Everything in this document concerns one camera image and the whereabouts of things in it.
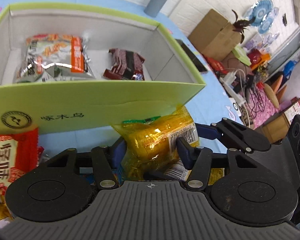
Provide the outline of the white power strip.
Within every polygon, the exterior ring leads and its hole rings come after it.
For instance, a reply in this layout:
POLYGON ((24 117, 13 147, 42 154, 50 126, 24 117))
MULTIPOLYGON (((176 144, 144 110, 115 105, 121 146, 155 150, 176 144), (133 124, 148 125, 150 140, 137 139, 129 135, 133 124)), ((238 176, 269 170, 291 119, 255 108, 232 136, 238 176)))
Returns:
POLYGON ((220 77, 219 81, 223 85, 225 91, 236 101, 238 106, 243 106, 246 102, 246 100, 239 94, 239 92, 235 92, 234 87, 232 86, 232 83, 236 79, 236 73, 235 72, 229 72, 224 77, 220 77))

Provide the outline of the black smartphone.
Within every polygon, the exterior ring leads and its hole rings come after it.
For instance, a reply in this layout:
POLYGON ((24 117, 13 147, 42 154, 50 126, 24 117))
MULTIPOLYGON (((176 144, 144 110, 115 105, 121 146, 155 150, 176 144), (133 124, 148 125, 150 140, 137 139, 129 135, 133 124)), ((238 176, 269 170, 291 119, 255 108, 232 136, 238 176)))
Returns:
POLYGON ((190 48, 180 39, 176 39, 176 41, 179 43, 183 51, 187 54, 187 56, 190 58, 192 63, 195 65, 195 67, 198 69, 200 73, 206 73, 209 70, 201 63, 201 61, 198 59, 198 57, 194 54, 193 51, 190 50, 190 48))

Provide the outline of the orange yellow snack packet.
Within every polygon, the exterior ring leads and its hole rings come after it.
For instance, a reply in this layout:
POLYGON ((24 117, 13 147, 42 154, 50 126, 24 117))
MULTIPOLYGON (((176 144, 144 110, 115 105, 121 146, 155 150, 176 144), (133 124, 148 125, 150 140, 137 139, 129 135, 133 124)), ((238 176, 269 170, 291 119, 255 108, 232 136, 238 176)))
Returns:
POLYGON ((149 122, 125 121, 112 128, 127 143, 122 166, 125 178, 131 180, 142 180, 144 173, 176 163, 179 160, 177 138, 184 138, 192 147, 199 145, 194 120, 185 106, 149 122))

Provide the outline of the light green tissue box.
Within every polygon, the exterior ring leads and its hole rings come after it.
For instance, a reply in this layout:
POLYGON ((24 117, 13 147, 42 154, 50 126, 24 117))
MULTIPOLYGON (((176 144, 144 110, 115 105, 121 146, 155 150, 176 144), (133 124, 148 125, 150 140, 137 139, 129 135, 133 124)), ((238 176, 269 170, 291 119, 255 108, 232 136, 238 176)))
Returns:
POLYGON ((241 46, 236 45, 234 47, 234 49, 232 50, 232 53, 235 56, 235 58, 238 59, 244 65, 246 65, 246 66, 251 65, 251 61, 250 61, 249 57, 247 56, 247 53, 241 46))

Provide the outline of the blue cookie snack packet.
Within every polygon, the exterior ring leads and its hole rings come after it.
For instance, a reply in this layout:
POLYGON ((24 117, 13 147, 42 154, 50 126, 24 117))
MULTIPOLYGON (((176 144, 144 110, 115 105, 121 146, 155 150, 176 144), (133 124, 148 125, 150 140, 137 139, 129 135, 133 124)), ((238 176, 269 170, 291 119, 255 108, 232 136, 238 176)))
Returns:
MULTIPOLYGON (((122 166, 120 166, 119 168, 112 170, 113 175, 115 176, 115 178, 117 179, 118 185, 121 186, 124 182, 124 169, 122 166)), ((95 186, 96 182, 95 182, 95 178, 94 175, 91 174, 83 174, 83 177, 86 179, 86 181, 91 185, 91 186, 95 186)))

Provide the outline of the silver orange snack bag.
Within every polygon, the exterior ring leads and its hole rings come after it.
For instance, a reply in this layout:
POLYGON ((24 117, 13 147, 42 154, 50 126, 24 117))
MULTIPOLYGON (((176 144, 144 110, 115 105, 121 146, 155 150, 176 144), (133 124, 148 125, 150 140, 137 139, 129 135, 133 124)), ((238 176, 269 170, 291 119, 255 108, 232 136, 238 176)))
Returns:
POLYGON ((92 80, 87 40, 65 34, 28 37, 14 83, 92 80))

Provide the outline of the green pea snack packet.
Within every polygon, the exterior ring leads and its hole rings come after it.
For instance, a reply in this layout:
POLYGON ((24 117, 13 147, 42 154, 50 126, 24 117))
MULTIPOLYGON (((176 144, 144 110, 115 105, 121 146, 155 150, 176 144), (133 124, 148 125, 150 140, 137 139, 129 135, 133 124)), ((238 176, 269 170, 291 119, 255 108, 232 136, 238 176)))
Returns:
POLYGON ((152 122, 154 122, 155 120, 158 120, 160 118, 160 116, 154 116, 151 118, 147 118, 147 119, 129 119, 129 120, 125 120, 122 123, 123 124, 150 124, 152 122))

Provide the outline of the dark dried plant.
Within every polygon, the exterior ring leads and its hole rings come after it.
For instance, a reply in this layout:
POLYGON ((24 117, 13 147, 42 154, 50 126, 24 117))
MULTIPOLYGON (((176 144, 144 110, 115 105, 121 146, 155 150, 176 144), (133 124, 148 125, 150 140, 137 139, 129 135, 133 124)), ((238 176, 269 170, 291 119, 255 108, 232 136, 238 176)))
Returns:
POLYGON ((254 16, 250 20, 239 20, 237 12, 235 12, 234 10, 232 10, 232 12, 235 15, 235 22, 232 24, 232 26, 234 27, 233 31, 241 34, 240 44, 242 44, 245 39, 245 35, 244 35, 245 29, 255 22, 256 17, 254 16))

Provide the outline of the red biscuit snack packet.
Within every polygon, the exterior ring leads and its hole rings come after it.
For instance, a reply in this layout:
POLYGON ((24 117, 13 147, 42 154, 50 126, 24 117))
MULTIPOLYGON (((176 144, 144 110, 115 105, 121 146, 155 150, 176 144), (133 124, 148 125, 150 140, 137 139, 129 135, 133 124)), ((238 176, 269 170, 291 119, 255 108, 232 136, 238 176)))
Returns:
POLYGON ((38 129, 0 135, 0 189, 37 167, 38 129))

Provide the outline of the blue cartoon tablecloth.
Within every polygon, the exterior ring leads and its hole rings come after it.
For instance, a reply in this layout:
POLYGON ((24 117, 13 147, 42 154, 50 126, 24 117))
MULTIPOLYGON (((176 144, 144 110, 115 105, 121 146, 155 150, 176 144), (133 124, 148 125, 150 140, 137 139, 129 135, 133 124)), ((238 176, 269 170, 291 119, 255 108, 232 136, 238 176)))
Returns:
MULTIPOLYGON (((69 2, 95 5, 146 16, 143 6, 125 0, 0 0, 0 7, 4 8, 17 2, 69 2)), ((227 117, 239 122, 240 119, 230 99, 213 72, 205 72, 202 77, 206 82, 206 87, 186 104, 186 108, 194 121, 209 125, 213 122, 219 122, 223 117, 227 117)), ((45 149, 45 153, 53 156, 70 147, 74 147, 79 151, 88 151, 95 146, 111 145, 118 137, 118 133, 111 127, 99 127, 42 134, 39 136, 39 145, 45 149)))

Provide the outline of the brown cardboard box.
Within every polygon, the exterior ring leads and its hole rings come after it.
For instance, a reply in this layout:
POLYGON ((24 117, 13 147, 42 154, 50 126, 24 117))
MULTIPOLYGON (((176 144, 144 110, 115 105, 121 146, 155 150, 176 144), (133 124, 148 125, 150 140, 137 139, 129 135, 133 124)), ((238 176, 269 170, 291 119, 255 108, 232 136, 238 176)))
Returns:
POLYGON ((193 46, 205 57, 223 61, 241 41, 241 33, 214 9, 204 16, 188 36, 193 46))

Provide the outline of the green cardboard box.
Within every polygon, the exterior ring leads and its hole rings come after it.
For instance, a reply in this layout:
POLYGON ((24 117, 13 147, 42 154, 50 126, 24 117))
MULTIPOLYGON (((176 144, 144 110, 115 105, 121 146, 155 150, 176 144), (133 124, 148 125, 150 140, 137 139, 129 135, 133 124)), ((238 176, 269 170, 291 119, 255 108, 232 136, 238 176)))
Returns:
POLYGON ((0 12, 0 134, 74 131, 167 115, 204 87, 179 43, 155 20, 71 3, 13 3, 0 12), (45 34, 83 38, 94 78, 13 83, 27 38, 45 34), (102 77, 113 48, 145 59, 144 80, 102 77))

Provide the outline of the blue paper fan decoration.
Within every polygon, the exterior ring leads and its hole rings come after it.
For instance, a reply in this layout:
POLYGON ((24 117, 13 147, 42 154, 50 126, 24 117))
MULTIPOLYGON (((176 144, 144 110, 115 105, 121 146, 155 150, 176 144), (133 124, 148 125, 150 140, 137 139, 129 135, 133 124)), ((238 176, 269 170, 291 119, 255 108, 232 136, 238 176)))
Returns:
POLYGON ((255 18, 251 26, 257 28, 259 34, 265 34, 270 30, 278 14, 279 8, 274 6, 272 0, 258 0, 245 12, 244 18, 246 20, 255 18))

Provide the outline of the dark brown red packet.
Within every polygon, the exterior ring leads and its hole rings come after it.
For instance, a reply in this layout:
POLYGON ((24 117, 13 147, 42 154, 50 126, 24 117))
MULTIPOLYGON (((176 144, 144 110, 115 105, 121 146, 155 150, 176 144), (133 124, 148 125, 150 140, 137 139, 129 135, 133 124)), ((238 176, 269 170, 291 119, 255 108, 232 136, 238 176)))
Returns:
POLYGON ((130 50, 113 48, 111 54, 111 68, 106 69, 103 77, 110 80, 144 81, 143 63, 145 59, 138 53, 130 50))

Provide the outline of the yellow crinkled snack bag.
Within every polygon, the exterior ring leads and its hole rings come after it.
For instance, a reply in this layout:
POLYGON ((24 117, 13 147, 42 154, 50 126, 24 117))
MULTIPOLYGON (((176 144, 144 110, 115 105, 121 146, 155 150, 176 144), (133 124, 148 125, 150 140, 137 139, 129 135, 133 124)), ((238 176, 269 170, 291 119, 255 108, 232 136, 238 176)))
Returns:
POLYGON ((225 176, 224 168, 211 168, 208 185, 213 185, 216 181, 225 176))

